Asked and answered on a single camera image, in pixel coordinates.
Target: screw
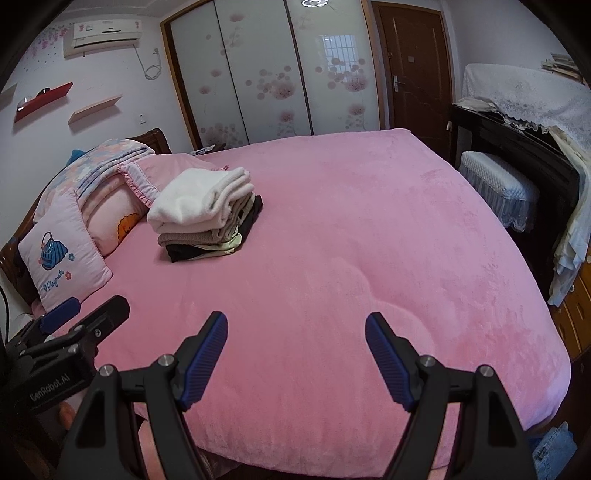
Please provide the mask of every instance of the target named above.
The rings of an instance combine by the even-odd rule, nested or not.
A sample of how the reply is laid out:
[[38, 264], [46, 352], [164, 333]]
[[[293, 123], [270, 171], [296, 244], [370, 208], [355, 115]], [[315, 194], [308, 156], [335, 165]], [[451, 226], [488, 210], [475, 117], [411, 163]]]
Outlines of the screw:
[[424, 367], [432, 367], [435, 365], [435, 359], [431, 355], [423, 355], [420, 359], [421, 365]]
[[110, 364], [103, 365], [99, 368], [99, 375], [101, 377], [108, 377], [115, 371], [115, 367]]
[[495, 374], [495, 370], [489, 365], [482, 365], [478, 371], [485, 377], [492, 377]]
[[160, 365], [161, 367], [167, 367], [171, 365], [173, 362], [174, 357], [172, 355], [169, 355], [168, 353], [158, 358], [158, 365]]

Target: cartoon pillow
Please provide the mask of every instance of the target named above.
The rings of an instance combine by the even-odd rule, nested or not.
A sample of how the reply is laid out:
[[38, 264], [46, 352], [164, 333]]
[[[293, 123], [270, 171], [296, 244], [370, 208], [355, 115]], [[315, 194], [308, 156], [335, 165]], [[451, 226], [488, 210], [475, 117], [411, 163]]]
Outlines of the cartoon pillow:
[[101, 200], [90, 214], [86, 227], [99, 252], [106, 257], [146, 213], [148, 207], [124, 183]]
[[96, 249], [74, 190], [54, 199], [18, 250], [47, 312], [64, 300], [86, 300], [113, 276]]

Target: wooden door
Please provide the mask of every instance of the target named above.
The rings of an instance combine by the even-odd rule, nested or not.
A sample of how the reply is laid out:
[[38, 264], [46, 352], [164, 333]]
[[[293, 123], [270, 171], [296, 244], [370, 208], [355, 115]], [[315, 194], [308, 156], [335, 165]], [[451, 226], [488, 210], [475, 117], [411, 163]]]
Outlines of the wooden door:
[[374, 8], [381, 27], [390, 128], [409, 129], [447, 158], [452, 81], [441, 13], [382, 2], [374, 2]]

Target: folded clothes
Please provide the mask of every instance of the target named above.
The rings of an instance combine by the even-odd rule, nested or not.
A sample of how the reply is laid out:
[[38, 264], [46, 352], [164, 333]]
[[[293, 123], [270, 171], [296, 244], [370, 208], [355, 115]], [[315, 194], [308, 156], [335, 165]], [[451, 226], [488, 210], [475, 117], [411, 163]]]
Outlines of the folded clothes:
[[192, 260], [196, 258], [209, 258], [209, 257], [219, 257], [221, 255], [229, 255], [234, 253], [238, 248], [240, 248], [246, 239], [248, 238], [248, 234], [252, 229], [252, 225], [256, 222], [256, 219], [259, 216], [263, 207], [262, 199], [259, 195], [255, 197], [254, 203], [252, 208], [246, 215], [245, 219], [242, 221], [240, 226], [238, 227], [238, 233], [236, 237], [240, 236], [240, 243], [237, 247], [230, 248], [228, 250], [208, 250], [202, 248], [203, 245], [200, 247], [196, 247], [193, 245], [180, 245], [180, 244], [172, 244], [166, 245], [166, 251], [168, 252], [168, 256], [170, 260], [175, 263], [181, 260]]
[[226, 226], [230, 204], [254, 190], [244, 168], [210, 171], [190, 168], [162, 190], [148, 212], [156, 233], [196, 233]]
[[250, 193], [232, 203], [232, 212], [228, 222], [223, 228], [195, 233], [162, 233], [158, 236], [158, 244], [166, 245], [217, 245], [229, 242], [236, 235], [240, 223], [244, 220], [252, 208], [255, 195]]

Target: door handle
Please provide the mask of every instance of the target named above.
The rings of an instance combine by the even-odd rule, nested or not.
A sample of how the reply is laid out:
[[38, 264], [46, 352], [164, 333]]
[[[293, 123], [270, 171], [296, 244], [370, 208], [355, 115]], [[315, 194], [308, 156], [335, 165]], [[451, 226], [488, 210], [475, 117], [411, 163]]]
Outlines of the door handle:
[[398, 85], [406, 85], [406, 83], [404, 82], [399, 82], [398, 81], [398, 75], [393, 75], [394, 77], [394, 92], [398, 91]]

